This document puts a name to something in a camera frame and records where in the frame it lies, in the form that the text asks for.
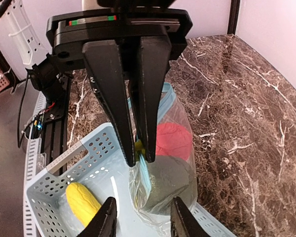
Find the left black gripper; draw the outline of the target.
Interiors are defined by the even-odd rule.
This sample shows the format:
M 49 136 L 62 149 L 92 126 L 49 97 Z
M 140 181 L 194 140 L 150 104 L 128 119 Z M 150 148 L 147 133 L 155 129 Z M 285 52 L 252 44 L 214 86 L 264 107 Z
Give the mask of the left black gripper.
M 191 28 L 188 12 L 180 9 L 136 8 L 133 12 L 115 13 L 105 8 L 48 19 L 46 37 L 52 46 L 54 66 L 86 67 L 129 167 L 135 165 L 135 147 L 120 52 L 114 40 L 126 42 L 128 38 L 142 37 L 138 53 L 138 126 L 146 160 L 152 163 L 157 113 L 169 58 L 176 60 L 183 52 Z

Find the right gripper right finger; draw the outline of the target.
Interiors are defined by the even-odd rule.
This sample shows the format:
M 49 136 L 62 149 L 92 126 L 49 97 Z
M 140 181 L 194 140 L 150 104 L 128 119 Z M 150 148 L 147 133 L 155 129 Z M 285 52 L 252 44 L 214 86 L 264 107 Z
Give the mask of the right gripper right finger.
M 209 237 L 180 197 L 172 199 L 170 217 L 172 237 Z

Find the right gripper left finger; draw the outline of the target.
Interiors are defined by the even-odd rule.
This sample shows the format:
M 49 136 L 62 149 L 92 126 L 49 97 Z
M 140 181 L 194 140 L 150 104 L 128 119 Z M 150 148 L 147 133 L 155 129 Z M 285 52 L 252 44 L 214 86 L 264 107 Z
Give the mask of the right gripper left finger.
M 116 225 L 116 200 L 108 197 L 88 226 L 77 237 L 115 237 Z

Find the green round fruit toy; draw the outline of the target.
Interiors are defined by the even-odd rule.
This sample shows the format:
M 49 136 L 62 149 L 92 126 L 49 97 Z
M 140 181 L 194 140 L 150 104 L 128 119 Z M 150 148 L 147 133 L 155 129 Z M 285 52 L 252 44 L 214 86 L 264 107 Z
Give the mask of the green round fruit toy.
M 157 156 L 148 163 L 151 191 L 140 184 L 135 196 L 137 207 L 149 214 L 169 215 L 172 199 L 180 197 L 189 208 L 197 200 L 196 174 L 185 160 L 172 156 Z

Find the light blue plastic basket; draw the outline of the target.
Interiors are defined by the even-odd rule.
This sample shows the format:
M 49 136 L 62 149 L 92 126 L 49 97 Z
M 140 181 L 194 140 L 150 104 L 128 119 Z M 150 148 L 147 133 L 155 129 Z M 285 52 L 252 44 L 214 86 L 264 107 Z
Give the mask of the light blue plastic basket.
M 157 237 L 159 232 L 144 223 L 135 212 L 128 188 L 129 167 L 119 147 L 113 126 L 104 123 L 62 154 L 62 158 L 81 152 L 86 156 L 60 176 L 54 175 L 56 163 L 38 173 L 26 186 L 25 196 L 43 237 L 75 237 L 83 225 L 66 200 L 66 187 L 81 183 L 104 203 L 114 197 L 117 204 L 117 236 Z

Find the red raspberry toy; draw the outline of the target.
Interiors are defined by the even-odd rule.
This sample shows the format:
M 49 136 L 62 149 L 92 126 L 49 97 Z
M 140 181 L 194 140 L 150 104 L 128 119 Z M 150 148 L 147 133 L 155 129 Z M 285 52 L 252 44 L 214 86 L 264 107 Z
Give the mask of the red raspberry toy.
M 157 126 L 156 155 L 187 161 L 192 153 L 192 134 L 182 125 L 166 122 Z

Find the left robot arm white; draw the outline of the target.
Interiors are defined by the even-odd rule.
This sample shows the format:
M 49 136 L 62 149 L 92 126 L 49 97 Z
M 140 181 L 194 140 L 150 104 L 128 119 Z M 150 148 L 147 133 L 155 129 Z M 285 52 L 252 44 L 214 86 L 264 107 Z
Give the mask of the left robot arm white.
M 157 111 L 169 63 L 187 46 L 192 28 L 186 10 L 171 0 L 84 0 L 82 11 L 48 19 L 48 51 L 20 0 L 0 0 L 28 78 L 50 102 L 64 89 L 57 76 L 86 69 L 108 115 L 127 164 L 137 162 L 132 128 L 147 162 L 156 157 Z

